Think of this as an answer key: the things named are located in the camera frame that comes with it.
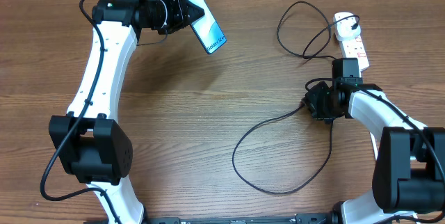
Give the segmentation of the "Samsung Galaxy smartphone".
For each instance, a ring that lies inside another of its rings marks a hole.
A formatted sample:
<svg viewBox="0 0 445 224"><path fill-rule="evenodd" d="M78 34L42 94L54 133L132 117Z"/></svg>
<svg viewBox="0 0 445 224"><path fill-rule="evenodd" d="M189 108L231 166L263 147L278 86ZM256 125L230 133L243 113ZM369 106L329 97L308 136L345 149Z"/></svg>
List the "Samsung Galaxy smartphone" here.
<svg viewBox="0 0 445 224"><path fill-rule="evenodd" d="M204 15L194 21L191 27L200 40L204 50L208 54L212 54L222 47L227 39L222 29L218 25L215 17L209 10L205 0L188 0L204 10Z"/></svg>

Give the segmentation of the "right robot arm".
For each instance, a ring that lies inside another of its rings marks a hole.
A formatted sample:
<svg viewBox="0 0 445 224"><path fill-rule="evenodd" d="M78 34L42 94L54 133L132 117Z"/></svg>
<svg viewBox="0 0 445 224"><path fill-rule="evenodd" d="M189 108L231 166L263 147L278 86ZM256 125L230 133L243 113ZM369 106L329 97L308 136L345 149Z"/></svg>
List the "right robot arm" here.
<svg viewBox="0 0 445 224"><path fill-rule="evenodd" d="M338 223L420 223L435 211L429 223L444 218L444 128L412 119L380 87L364 83L355 58L332 61L332 77L308 81L306 90L302 103L312 118L352 118L380 143L372 189L340 202Z"/></svg>

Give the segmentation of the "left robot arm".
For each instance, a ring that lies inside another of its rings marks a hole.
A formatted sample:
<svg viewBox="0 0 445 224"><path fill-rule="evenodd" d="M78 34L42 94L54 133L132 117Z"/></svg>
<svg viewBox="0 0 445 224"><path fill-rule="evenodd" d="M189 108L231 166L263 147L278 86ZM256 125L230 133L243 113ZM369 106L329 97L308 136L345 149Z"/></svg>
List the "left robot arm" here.
<svg viewBox="0 0 445 224"><path fill-rule="evenodd" d="M189 0L99 0L86 15L92 24L90 56L65 115L54 115L49 135L65 172L93 192L107 223L147 223L129 179L132 143L118 124L118 104L129 60L144 28L162 36L204 16Z"/></svg>

